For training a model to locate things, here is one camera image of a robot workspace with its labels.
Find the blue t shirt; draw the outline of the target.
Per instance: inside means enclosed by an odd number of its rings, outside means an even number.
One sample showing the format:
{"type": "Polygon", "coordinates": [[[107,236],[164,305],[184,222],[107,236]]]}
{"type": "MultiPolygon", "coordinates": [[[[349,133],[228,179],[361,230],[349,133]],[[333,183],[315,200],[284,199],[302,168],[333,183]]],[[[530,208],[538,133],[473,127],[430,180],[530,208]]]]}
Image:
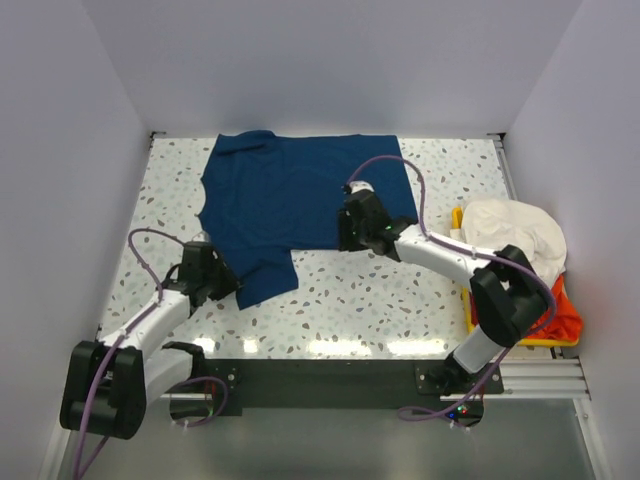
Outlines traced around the blue t shirt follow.
{"type": "Polygon", "coordinates": [[[292,251],[337,249],[342,187],[365,161],[375,162],[358,177],[389,213],[416,217],[400,154],[393,135],[218,135],[201,177],[199,220],[240,281],[239,309],[298,288],[292,251]]]}

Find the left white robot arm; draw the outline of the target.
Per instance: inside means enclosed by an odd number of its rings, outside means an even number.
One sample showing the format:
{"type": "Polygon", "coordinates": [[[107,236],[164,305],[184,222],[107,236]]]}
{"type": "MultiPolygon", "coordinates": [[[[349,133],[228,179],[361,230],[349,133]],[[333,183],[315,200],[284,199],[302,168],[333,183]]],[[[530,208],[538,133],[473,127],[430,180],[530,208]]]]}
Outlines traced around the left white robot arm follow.
{"type": "Polygon", "coordinates": [[[174,386],[200,390],[207,380],[201,346],[169,334],[209,300],[235,292],[239,282],[213,244],[184,244],[160,291],[119,330],[72,350],[59,422],[72,431],[130,439],[147,406],[174,386]]]}

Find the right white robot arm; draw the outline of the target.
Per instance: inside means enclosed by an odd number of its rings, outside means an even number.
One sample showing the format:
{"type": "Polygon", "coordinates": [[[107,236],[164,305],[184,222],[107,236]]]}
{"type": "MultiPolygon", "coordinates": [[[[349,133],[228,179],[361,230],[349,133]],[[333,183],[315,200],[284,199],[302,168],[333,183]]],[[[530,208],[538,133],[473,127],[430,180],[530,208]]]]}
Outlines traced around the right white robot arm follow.
{"type": "Polygon", "coordinates": [[[428,233],[418,220],[392,218],[369,184],[353,182],[344,190],[338,211],[341,251],[369,250],[424,267],[471,292],[477,325],[425,374],[439,393],[469,392],[495,357],[530,335],[542,317],[555,314],[552,291],[521,249],[508,245],[491,251],[428,233]]]}

